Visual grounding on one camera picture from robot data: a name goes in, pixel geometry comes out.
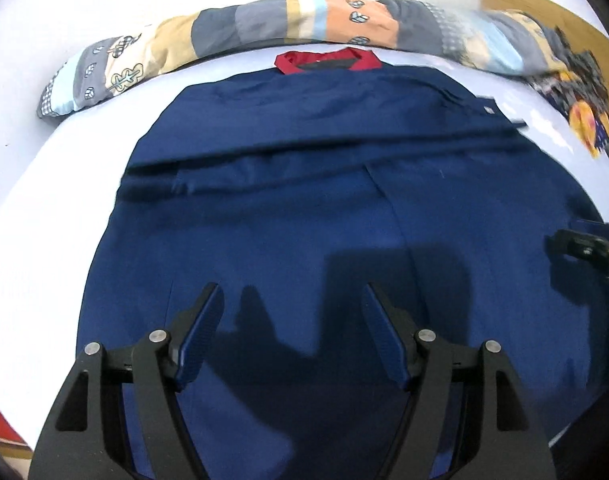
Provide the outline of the navy work shirt red collar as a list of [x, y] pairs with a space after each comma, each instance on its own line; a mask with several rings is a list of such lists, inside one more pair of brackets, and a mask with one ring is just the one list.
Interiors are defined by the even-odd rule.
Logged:
[[439, 70], [276, 68], [184, 89], [137, 142], [80, 344], [134, 344], [208, 283], [224, 313], [182, 413], [215, 479], [368, 479], [407, 396], [376, 283], [456, 344], [498, 341], [548, 437], [609, 385], [609, 286], [547, 239], [597, 208], [495, 102]]

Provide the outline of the pile of patterned clothes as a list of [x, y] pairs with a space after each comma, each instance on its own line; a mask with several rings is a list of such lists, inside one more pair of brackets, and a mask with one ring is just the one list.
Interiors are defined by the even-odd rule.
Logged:
[[585, 102], [595, 116], [609, 112], [609, 94], [597, 59], [590, 50], [575, 52], [559, 27], [542, 27], [555, 58], [565, 67], [528, 77], [530, 87], [566, 119], [575, 104]]

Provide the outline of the yellow floral scarf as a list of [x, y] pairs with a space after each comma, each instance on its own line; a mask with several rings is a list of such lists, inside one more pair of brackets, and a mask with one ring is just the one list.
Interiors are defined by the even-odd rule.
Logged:
[[569, 112], [568, 123], [570, 129], [574, 131], [574, 134], [593, 158], [600, 156], [593, 148], [595, 139], [594, 121], [603, 113], [605, 112], [595, 112], [591, 105], [584, 100], [577, 101]]

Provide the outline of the wooden headboard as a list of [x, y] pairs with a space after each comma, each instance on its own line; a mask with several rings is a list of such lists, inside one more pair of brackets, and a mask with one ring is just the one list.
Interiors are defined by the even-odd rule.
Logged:
[[545, 26], [565, 32], [575, 50], [590, 50], [597, 58], [609, 93], [609, 39], [578, 15], [550, 0], [481, 0], [485, 9], [521, 10]]

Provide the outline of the patchwork rolled quilt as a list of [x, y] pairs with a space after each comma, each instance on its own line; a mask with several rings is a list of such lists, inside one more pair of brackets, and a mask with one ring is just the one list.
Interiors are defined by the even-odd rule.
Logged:
[[258, 0], [94, 42], [50, 78], [36, 114], [65, 117], [203, 58], [282, 44], [415, 52], [509, 76], [568, 67], [559, 35], [521, 11], [450, 9], [417, 0]]

